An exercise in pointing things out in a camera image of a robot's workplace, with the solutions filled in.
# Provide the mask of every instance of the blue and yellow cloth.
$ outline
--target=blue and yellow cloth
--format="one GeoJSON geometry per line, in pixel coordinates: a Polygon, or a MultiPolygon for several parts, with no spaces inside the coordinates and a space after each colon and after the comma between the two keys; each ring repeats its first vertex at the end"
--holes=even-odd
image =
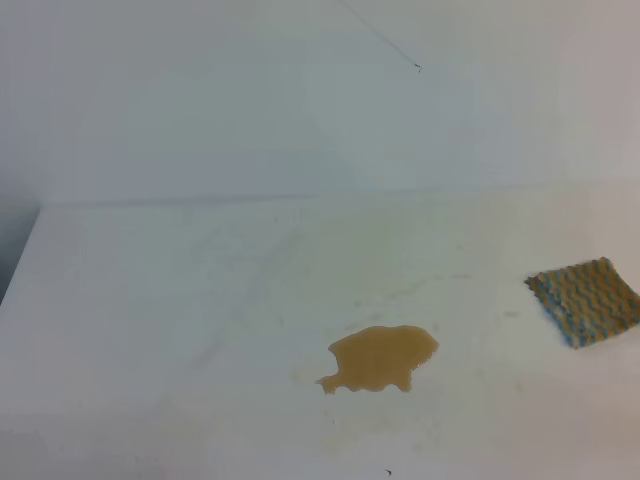
{"type": "Polygon", "coordinates": [[[542,272],[525,283],[574,348],[640,323],[640,297],[607,258],[542,272]]]}

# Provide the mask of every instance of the white background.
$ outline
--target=white background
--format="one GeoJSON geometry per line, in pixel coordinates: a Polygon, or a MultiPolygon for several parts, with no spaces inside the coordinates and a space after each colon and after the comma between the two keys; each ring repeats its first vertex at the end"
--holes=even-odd
{"type": "Polygon", "coordinates": [[[636,480],[640,329],[573,350],[523,280],[607,255],[637,288],[639,208],[637,185],[45,208],[0,306],[0,478],[636,480]],[[327,347],[372,324],[440,348],[408,394],[325,395],[327,347]]]}
{"type": "Polygon", "coordinates": [[[0,191],[640,178],[632,0],[4,0],[0,191]]]}

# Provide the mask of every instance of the sponge cloth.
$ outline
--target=sponge cloth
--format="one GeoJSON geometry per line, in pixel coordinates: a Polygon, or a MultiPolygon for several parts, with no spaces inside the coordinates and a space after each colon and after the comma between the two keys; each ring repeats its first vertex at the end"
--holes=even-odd
{"type": "Polygon", "coordinates": [[[607,258],[542,272],[525,283],[574,348],[640,323],[640,297],[607,258]]]}

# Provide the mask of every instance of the brown liquid spill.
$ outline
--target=brown liquid spill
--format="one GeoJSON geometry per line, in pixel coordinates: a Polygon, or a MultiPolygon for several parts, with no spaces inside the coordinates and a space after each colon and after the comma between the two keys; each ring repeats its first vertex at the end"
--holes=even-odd
{"type": "Polygon", "coordinates": [[[395,385],[411,390],[411,372],[431,358],[438,342],[420,327],[369,327],[338,340],[329,347],[336,357],[338,373],[316,383],[324,393],[338,387],[352,392],[379,392],[395,385]]]}

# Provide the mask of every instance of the spill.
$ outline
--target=spill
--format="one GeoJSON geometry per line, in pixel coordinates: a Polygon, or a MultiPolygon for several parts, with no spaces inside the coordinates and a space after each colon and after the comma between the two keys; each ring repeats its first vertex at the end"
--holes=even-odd
{"type": "Polygon", "coordinates": [[[361,389],[379,392],[395,385],[411,390],[411,372],[438,349],[438,342],[420,327],[369,327],[338,340],[329,347],[336,357],[338,373],[316,383],[324,393],[338,387],[352,392],[361,389]]]}

